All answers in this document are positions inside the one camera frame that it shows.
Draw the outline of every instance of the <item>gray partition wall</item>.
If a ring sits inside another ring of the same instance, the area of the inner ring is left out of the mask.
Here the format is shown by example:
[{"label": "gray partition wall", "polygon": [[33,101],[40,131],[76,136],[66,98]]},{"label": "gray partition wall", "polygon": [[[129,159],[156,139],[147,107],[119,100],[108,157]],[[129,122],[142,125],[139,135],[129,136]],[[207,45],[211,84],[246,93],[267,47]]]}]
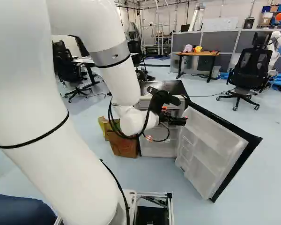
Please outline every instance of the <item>gray partition wall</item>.
[{"label": "gray partition wall", "polygon": [[[252,48],[252,40],[256,31],[242,31],[240,32],[236,52],[241,53],[244,48]],[[270,33],[271,31],[257,31],[258,33]]]},{"label": "gray partition wall", "polygon": [[[220,56],[216,57],[215,66],[221,66],[221,72],[227,72],[229,67],[234,67],[237,62],[237,56],[244,48],[252,48],[252,40],[255,32],[258,33],[271,33],[272,30],[263,29],[241,29],[241,30],[225,30],[225,31],[213,31],[213,32],[182,32],[174,33],[172,41],[172,53],[171,53],[171,72],[178,72],[179,57],[176,56],[177,52],[183,50],[186,44],[200,45],[203,50],[219,50]],[[182,63],[182,68],[187,70],[191,67],[191,71],[194,70],[201,72],[208,72],[211,66],[210,57],[198,57],[197,63],[192,62],[191,65]],[[275,66],[279,73],[281,73],[281,56],[277,60]]]},{"label": "gray partition wall", "polygon": [[201,46],[207,50],[220,50],[222,53],[233,52],[238,31],[204,32]]},{"label": "gray partition wall", "polygon": [[184,47],[190,45],[200,45],[201,32],[197,33],[180,33],[173,35],[172,52],[181,52]]}]

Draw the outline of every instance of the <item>open fridge door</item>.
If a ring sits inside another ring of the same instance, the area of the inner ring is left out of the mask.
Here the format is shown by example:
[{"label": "open fridge door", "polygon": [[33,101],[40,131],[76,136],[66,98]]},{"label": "open fridge door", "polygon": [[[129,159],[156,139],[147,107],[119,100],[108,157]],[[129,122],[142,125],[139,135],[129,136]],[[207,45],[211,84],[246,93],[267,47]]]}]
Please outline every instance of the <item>open fridge door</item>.
[{"label": "open fridge door", "polygon": [[193,102],[188,105],[175,165],[204,199],[215,202],[262,138]]}]

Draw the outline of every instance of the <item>chair base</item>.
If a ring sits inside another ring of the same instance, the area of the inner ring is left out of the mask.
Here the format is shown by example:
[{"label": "chair base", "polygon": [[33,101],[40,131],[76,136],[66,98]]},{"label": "chair base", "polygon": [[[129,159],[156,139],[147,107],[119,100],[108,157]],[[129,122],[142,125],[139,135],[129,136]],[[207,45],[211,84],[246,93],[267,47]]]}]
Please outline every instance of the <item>chair base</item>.
[{"label": "chair base", "polygon": [[71,97],[67,100],[69,103],[72,102],[72,98],[74,98],[77,94],[78,95],[83,95],[85,98],[89,98],[89,95],[83,91],[87,91],[87,90],[90,90],[92,91],[92,88],[91,87],[86,87],[86,88],[78,88],[78,87],[75,87],[75,90],[69,92],[69,93],[66,93],[64,95],[65,98],[68,97],[68,95],[71,95]]},{"label": "chair base", "polygon": [[229,90],[229,91],[227,91],[226,95],[218,96],[216,98],[216,100],[220,101],[221,98],[236,98],[237,99],[236,100],[236,104],[233,107],[233,111],[236,111],[238,109],[239,101],[240,101],[240,99],[242,99],[242,100],[244,100],[244,101],[254,105],[255,106],[254,109],[258,110],[260,105],[258,103],[256,103],[256,102],[251,101],[251,97],[252,97],[252,95],[239,94],[239,93],[235,93],[235,92],[232,92],[232,91]]}]

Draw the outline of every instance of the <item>desk leg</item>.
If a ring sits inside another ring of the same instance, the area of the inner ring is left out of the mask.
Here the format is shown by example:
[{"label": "desk leg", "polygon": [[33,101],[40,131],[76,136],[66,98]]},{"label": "desk leg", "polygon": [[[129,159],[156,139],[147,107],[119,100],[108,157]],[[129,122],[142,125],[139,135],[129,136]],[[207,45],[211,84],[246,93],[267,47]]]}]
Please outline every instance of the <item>desk leg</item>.
[{"label": "desk leg", "polygon": [[85,63],[85,67],[86,67],[86,69],[88,71],[88,74],[89,74],[89,77],[90,77],[90,81],[92,82],[92,86],[94,86],[97,83],[100,83],[99,81],[95,81],[92,69],[90,68],[90,65]]},{"label": "desk leg", "polygon": [[182,63],[182,55],[179,55],[179,69],[178,69],[178,75],[176,76],[176,79],[178,79],[179,77],[181,77],[182,74],[184,74],[183,72],[181,72],[181,63]]},{"label": "desk leg", "polygon": [[212,71],[214,69],[214,62],[215,62],[215,57],[212,57],[212,63],[211,63],[211,68],[210,68],[209,76],[208,76],[208,79],[207,79],[207,83],[209,83],[210,80],[211,80]]}]

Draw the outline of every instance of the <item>whiteboard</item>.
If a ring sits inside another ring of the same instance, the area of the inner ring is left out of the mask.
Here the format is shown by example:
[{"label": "whiteboard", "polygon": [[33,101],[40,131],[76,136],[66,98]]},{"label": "whiteboard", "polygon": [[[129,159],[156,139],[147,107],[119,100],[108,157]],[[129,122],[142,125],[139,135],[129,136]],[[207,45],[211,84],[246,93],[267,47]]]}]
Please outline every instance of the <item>whiteboard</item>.
[{"label": "whiteboard", "polygon": [[238,24],[237,17],[203,19],[202,31],[233,30]]}]

